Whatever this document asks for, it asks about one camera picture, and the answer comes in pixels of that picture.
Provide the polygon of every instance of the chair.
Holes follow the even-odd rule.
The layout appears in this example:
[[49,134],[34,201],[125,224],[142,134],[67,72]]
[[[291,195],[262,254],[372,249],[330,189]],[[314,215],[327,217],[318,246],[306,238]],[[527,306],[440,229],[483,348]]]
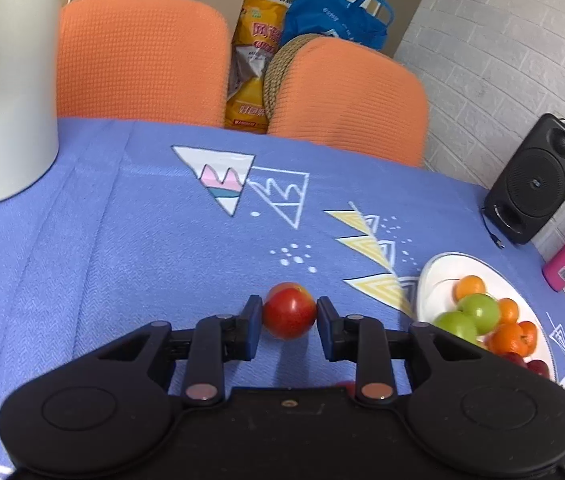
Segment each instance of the chair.
[[427,97],[415,75],[351,41],[312,39],[278,91],[269,134],[422,164]]
[[222,126],[230,35],[192,0],[75,0],[62,9],[59,116]]

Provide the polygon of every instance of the white brick wall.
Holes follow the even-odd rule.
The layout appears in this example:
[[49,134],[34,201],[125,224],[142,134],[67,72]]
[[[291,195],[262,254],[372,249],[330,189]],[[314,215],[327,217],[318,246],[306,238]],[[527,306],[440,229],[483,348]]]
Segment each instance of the white brick wall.
[[[491,187],[539,115],[565,117],[565,0],[422,0],[395,58],[429,96],[430,170]],[[565,203],[534,243],[565,243]]]

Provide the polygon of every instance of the green apple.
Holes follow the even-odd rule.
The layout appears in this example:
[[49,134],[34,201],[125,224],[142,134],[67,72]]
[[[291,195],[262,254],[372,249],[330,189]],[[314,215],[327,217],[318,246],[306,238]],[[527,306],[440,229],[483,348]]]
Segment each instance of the green apple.
[[498,302],[486,294],[469,294],[457,302],[457,309],[473,320],[480,335],[491,332],[500,320]]
[[447,332],[452,333],[454,336],[469,341],[475,344],[477,338],[477,330],[473,320],[464,313],[454,310],[453,312],[444,312],[440,314],[433,322],[435,326]]

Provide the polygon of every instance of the screw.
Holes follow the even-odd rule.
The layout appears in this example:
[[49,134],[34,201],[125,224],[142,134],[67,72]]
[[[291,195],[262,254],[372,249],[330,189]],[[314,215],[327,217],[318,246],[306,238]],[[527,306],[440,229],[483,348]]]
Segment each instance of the screw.
[[218,389],[213,384],[198,383],[189,386],[184,394],[193,400],[209,400],[218,394]]
[[360,392],[368,399],[383,400],[393,395],[393,388],[385,383],[365,384]]

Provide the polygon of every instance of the yellow packaging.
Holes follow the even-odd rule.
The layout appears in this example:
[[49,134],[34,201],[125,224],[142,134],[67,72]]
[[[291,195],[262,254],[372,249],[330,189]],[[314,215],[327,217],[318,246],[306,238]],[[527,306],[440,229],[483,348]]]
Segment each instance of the yellow packaging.
[[225,127],[267,133],[262,80],[278,51],[287,6],[271,0],[245,0],[234,35]]

